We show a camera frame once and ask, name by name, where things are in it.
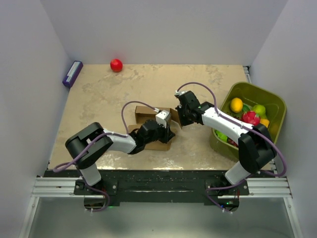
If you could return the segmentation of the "brown cardboard box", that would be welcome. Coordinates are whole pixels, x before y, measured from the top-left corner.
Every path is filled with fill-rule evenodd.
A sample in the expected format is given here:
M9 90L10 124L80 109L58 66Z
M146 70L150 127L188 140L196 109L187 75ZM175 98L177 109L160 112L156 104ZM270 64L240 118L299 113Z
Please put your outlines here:
M180 124L178 112L172 108L159 108L160 110L166 110L171 114L171 120ZM161 143L159 141L159 127L160 124L156 122L154 108L146 106L136 106L135 109L135 120L136 124L129 125L127 127L128 134L135 140L136 148L130 152L130 154L137 154L144 149L147 150L158 150L158 151L168 151L171 147L170 140L167 144ZM177 130L171 128L171 130L176 134Z

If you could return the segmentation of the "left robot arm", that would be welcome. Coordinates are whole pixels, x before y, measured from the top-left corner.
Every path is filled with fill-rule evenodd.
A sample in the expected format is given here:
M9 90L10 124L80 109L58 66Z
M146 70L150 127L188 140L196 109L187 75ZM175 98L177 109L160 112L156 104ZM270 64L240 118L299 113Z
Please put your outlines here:
M167 144L174 137L175 133L169 124L164 126L152 119L128 134L102 129L98 122L94 122L69 138L65 147L86 181L85 189L91 194L98 194L103 188L103 183L96 161L106 151L134 155L143 151L147 144L156 141Z

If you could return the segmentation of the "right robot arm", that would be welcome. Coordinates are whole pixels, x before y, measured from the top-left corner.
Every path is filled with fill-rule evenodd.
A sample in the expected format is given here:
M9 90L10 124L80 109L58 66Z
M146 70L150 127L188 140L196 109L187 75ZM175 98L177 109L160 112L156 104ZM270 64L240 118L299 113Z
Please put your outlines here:
M218 130L238 145L238 162L225 173L220 184L223 193L233 194L238 183L257 173L264 165L275 158L276 150L268 129L239 121L223 112L215 104L200 103L192 91L176 91L179 100L176 107L182 126L193 123Z

